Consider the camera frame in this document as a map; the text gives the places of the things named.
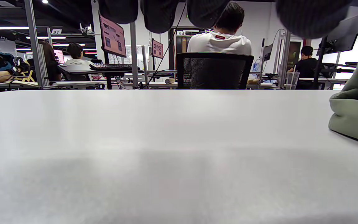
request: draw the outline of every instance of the white t-shirt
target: white t-shirt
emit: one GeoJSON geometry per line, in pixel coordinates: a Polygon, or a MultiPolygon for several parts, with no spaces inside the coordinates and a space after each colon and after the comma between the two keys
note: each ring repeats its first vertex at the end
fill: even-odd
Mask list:
{"type": "Polygon", "coordinates": [[[86,61],[82,59],[70,59],[65,62],[65,65],[91,65],[93,64],[91,61],[86,61]]]}
{"type": "Polygon", "coordinates": [[[189,41],[187,52],[252,55],[252,46],[251,41],[244,36],[212,32],[194,35],[189,41]]]}

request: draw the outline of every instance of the cardboard tube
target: cardboard tube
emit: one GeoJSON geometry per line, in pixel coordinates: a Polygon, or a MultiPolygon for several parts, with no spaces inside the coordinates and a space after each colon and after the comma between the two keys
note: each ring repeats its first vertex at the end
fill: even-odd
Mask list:
{"type": "Polygon", "coordinates": [[[174,82],[175,82],[175,79],[173,79],[173,78],[165,79],[165,84],[172,84],[174,82]]]}
{"type": "Polygon", "coordinates": [[[249,79],[247,81],[247,84],[250,84],[250,85],[259,85],[260,84],[260,79],[249,79]]]}

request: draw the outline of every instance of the pink screen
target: pink screen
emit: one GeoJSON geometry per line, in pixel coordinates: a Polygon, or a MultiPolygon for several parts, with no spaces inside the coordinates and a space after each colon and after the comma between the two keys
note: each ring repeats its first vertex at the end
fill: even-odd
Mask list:
{"type": "Polygon", "coordinates": [[[102,16],[100,21],[105,50],[126,57],[124,29],[102,16]]]}
{"type": "Polygon", "coordinates": [[[162,58],[163,57],[163,45],[153,40],[153,56],[162,58]]]}
{"type": "Polygon", "coordinates": [[[55,53],[55,58],[57,58],[57,61],[59,62],[59,64],[64,64],[64,56],[63,56],[63,51],[60,50],[53,50],[55,53]]]}

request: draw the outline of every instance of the computer monitor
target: computer monitor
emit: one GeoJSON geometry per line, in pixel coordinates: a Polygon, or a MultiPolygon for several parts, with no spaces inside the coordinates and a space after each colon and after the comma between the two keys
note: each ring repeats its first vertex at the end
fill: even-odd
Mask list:
{"type": "Polygon", "coordinates": [[[107,53],[126,57],[124,29],[100,15],[103,50],[107,53]]]}
{"type": "Polygon", "coordinates": [[[264,53],[264,55],[263,55],[264,61],[270,60],[270,56],[272,55],[272,50],[273,50],[273,44],[270,44],[269,46],[264,47],[264,51],[263,51],[263,53],[264,53]]]}
{"type": "Polygon", "coordinates": [[[63,51],[60,50],[53,50],[55,53],[55,59],[59,64],[64,64],[64,56],[63,51]]]}
{"type": "Polygon", "coordinates": [[[358,16],[341,21],[339,25],[328,34],[324,54],[351,51],[354,47],[357,36],[358,16]]]}
{"type": "Polygon", "coordinates": [[[153,44],[153,49],[152,49],[152,56],[153,57],[158,57],[158,58],[163,58],[163,44],[161,44],[160,42],[155,41],[154,39],[152,39],[152,44],[153,44]]]}

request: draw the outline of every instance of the man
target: man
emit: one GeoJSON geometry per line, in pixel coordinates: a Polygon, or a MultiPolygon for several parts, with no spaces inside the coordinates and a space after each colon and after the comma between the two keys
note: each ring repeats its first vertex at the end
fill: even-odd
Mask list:
{"type": "Polygon", "coordinates": [[[231,1],[226,6],[218,22],[213,27],[214,32],[194,35],[187,52],[221,52],[251,55],[251,42],[244,36],[235,36],[244,21],[244,9],[231,1]]]}
{"type": "Polygon", "coordinates": [[[313,78],[317,67],[317,59],[313,58],[313,48],[305,46],[301,50],[301,60],[295,65],[296,71],[300,73],[299,78],[313,78]]]}
{"type": "Polygon", "coordinates": [[[88,68],[90,64],[93,64],[90,61],[83,60],[83,48],[77,43],[69,44],[67,47],[67,52],[73,59],[66,61],[65,65],[85,65],[88,68]]]}

